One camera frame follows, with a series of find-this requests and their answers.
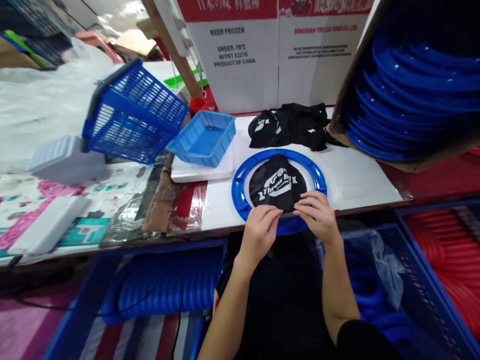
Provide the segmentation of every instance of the basket handle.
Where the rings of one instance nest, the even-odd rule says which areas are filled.
[[[92,136],[92,132],[94,130],[93,121],[95,114],[98,111],[98,103],[104,94],[105,90],[116,81],[119,77],[121,77],[124,73],[130,70],[133,67],[141,67],[142,61],[139,58],[133,59],[119,68],[117,71],[113,72],[109,76],[107,76],[95,89],[93,95],[91,96],[90,106],[88,108],[88,112],[86,113],[86,120],[83,125],[83,130],[81,136],[86,139]]]

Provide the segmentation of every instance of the white tabletop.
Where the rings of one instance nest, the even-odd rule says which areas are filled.
[[[328,108],[329,117],[333,108]],[[248,126],[255,116],[237,117],[233,146],[235,170],[252,155],[267,149],[250,148]],[[348,147],[327,145],[324,151],[311,151],[303,145],[283,146],[310,158],[326,181],[328,201],[335,210],[349,210],[402,200],[397,189],[372,158]],[[232,178],[208,182],[201,230],[236,227],[245,224],[232,201]]]

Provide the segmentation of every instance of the wooden pole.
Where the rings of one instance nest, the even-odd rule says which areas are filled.
[[[166,47],[166,50],[170,54],[170,58],[175,64],[180,76],[185,83],[188,92],[190,93],[192,98],[203,98],[204,95],[202,94],[202,90],[200,89],[197,80],[195,79],[194,73],[190,68],[190,64],[185,57],[181,57],[177,48],[175,47],[174,42],[172,41],[172,37],[165,26],[162,17],[160,16],[159,10],[155,5],[154,0],[142,0],[143,5],[145,6],[146,12],[150,17],[153,26],[155,27],[156,31],[160,35],[163,44]]]

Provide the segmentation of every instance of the blue shopping basket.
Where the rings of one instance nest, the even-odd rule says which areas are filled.
[[[83,125],[84,151],[152,164],[178,135],[188,107],[132,60],[95,90]]]

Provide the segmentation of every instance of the person's right hand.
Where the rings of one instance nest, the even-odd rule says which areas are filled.
[[[293,214],[301,217],[311,232],[325,245],[331,245],[342,239],[335,211],[330,207],[325,194],[320,191],[309,191],[300,196],[302,199],[294,205]]]

